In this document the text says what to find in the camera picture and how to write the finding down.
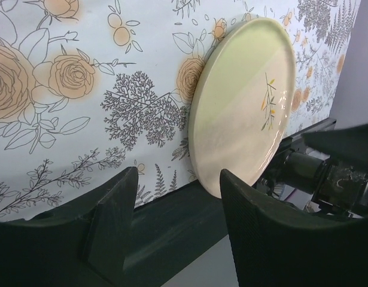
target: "floor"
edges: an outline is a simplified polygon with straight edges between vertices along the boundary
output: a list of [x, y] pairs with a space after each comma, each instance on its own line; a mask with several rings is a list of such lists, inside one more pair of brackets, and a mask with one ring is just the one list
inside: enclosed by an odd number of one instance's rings
[[238, 287], [229, 237], [221, 239], [162, 287]]

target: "plate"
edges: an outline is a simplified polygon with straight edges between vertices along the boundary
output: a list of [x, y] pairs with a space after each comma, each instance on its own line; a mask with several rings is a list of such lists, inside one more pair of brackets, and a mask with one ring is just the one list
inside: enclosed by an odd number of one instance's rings
[[296, 77], [293, 46], [272, 19], [232, 31], [199, 78], [189, 117], [189, 152], [200, 183], [221, 198], [220, 172], [254, 184], [278, 149]]

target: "white tablecloth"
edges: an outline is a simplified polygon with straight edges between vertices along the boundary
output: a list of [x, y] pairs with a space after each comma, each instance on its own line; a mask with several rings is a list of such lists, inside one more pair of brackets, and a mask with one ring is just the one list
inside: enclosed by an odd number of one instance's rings
[[127, 166], [139, 170], [137, 206], [194, 180], [197, 79], [225, 35], [258, 15], [282, 23], [294, 45], [287, 134], [323, 120], [359, 4], [0, 0], [0, 221], [66, 203]]

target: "black cylinder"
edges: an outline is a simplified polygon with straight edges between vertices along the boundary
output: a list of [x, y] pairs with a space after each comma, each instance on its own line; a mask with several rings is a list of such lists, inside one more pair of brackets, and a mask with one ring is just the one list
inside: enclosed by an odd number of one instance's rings
[[313, 194], [324, 161], [299, 152], [291, 152], [281, 170], [279, 180], [291, 187]]

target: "plate rim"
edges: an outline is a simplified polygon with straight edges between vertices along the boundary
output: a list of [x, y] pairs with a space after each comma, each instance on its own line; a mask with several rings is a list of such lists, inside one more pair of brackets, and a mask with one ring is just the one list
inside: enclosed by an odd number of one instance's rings
[[[293, 102], [293, 97], [294, 97], [294, 91], [295, 91], [295, 85], [296, 85], [296, 59], [295, 59], [295, 54], [294, 54], [294, 47], [293, 44], [290, 41], [290, 37], [288, 36], [287, 31], [285, 31], [285, 29], [281, 26], [281, 24], [279, 22], [277, 22], [274, 19], [271, 18], [257, 18], [257, 19], [252, 19], [249, 22], [246, 23], [241, 23], [238, 27], [234, 28], [234, 30], [232, 30], [220, 43], [219, 45], [215, 48], [215, 50], [212, 52], [212, 54], [210, 55], [208, 61], [205, 63], [205, 66], [201, 72], [201, 75], [199, 77], [199, 80], [197, 82], [197, 86], [196, 89], [194, 91], [194, 95], [193, 95], [193, 100], [191, 103], [191, 108], [190, 108], [190, 113], [189, 113], [189, 121], [188, 121], [188, 148], [189, 148], [189, 154], [190, 154], [190, 160], [191, 160], [191, 165], [193, 166], [193, 171], [194, 174], [196, 175], [196, 177], [198, 176], [198, 171], [197, 171], [197, 167], [194, 164], [196, 162], [196, 156], [194, 153], [194, 123], [196, 121], [196, 115], [197, 115], [197, 107], [199, 106], [200, 103], [200, 96], [196, 96], [197, 94], [201, 94], [203, 92], [203, 88], [207, 82], [207, 79], [209, 77], [209, 74], [211, 73], [213, 67], [214, 67], [214, 63], [218, 60], [219, 56], [222, 54], [222, 52], [224, 51], [226, 45], [229, 43], [229, 41], [231, 41], [234, 36], [242, 29], [246, 29], [246, 27], [251, 26], [251, 25], [256, 25], [257, 22], [262, 22], [262, 23], [270, 23], [271, 25], [273, 25], [276, 30], [281, 34], [281, 36], [285, 39], [285, 43], [288, 46], [288, 48], [290, 48], [290, 51], [292, 53], [292, 57], [291, 57], [291, 63], [289, 63], [289, 67], [291, 68], [291, 74], [293, 74], [293, 77], [291, 77], [291, 90], [289, 93], [289, 100], [288, 102], [290, 103], [290, 106], [287, 107], [287, 111], [285, 111], [284, 116], [282, 116], [282, 120], [285, 121], [284, 123], [284, 131], [282, 132], [281, 138], [278, 139], [275, 144], [271, 147], [271, 149], [269, 149], [267, 151], [267, 153], [270, 153], [270, 151], [276, 151], [279, 147], [279, 144], [281, 143], [283, 137], [284, 137], [284, 133], [290, 118], [290, 114], [291, 114], [291, 103]], [[267, 163], [265, 165], [262, 166], [262, 168], [258, 171], [256, 171], [254, 174], [257, 174], [258, 176], [255, 176], [255, 181], [258, 180], [258, 178], [262, 175], [262, 173], [264, 172], [265, 168], [267, 168], [268, 164], [270, 163], [271, 159], [273, 159], [275, 152], [272, 152], [271, 156], [269, 157], [269, 160], [267, 161]], [[199, 180], [199, 182], [204, 186], [203, 182], [200, 180], [199, 177], [197, 177], [197, 179]], [[215, 197], [221, 198], [221, 194], [214, 194], [212, 192], [210, 192], [209, 190], [207, 190], [205, 188], [205, 190], [212, 194]]]

